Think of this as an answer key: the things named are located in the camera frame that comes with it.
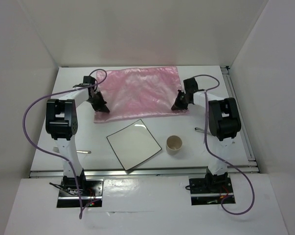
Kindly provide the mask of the pink satin cloth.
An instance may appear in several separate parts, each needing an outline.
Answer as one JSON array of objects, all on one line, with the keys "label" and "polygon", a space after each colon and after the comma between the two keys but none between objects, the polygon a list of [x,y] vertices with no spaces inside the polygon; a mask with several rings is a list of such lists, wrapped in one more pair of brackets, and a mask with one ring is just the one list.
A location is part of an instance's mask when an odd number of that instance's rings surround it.
[{"label": "pink satin cloth", "polygon": [[171,109],[182,89],[175,66],[98,71],[95,78],[110,110],[95,112],[95,123],[187,113]]}]

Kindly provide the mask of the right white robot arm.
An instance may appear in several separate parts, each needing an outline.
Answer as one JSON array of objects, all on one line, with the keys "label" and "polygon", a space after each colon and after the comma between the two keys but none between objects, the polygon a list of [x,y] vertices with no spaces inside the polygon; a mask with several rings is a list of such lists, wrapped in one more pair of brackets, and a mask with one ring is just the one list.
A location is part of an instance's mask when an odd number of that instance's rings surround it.
[{"label": "right white robot arm", "polygon": [[227,167],[233,166],[229,162],[228,149],[242,125],[235,98],[223,98],[210,94],[209,91],[217,88],[220,81],[208,74],[199,76],[212,78],[217,85],[208,89],[200,89],[196,81],[197,76],[185,79],[183,81],[184,90],[178,90],[171,110],[187,110],[189,104],[204,108],[204,145],[207,152],[214,158],[208,164],[204,186],[206,190],[215,192],[221,186],[221,179],[227,175]]}]

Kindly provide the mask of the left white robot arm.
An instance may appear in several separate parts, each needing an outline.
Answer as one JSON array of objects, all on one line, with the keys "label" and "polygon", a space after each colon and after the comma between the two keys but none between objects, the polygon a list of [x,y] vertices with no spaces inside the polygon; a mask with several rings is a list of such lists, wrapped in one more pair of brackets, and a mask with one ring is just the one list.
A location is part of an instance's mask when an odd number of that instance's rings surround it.
[{"label": "left white robot arm", "polygon": [[45,129],[55,140],[60,155],[65,157],[63,183],[76,195],[87,191],[84,169],[79,162],[75,144],[77,107],[84,102],[88,102],[96,112],[110,112],[97,88],[97,80],[92,76],[84,76],[83,82],[74,86],[72,92],[59,99],[49,99],[46,103]]}]

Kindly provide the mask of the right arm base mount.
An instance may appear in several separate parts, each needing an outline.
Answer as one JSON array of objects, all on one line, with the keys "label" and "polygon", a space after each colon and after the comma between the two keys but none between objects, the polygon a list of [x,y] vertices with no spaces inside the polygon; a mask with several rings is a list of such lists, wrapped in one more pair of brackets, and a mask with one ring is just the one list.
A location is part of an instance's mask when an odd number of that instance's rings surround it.
[{"label": "right arm base mount", "polygon": [[222,176],[215,180],[206,175],[204,178],[190,178],[185,189],[190,192],[191,205],[235,204],[231,179]]}]

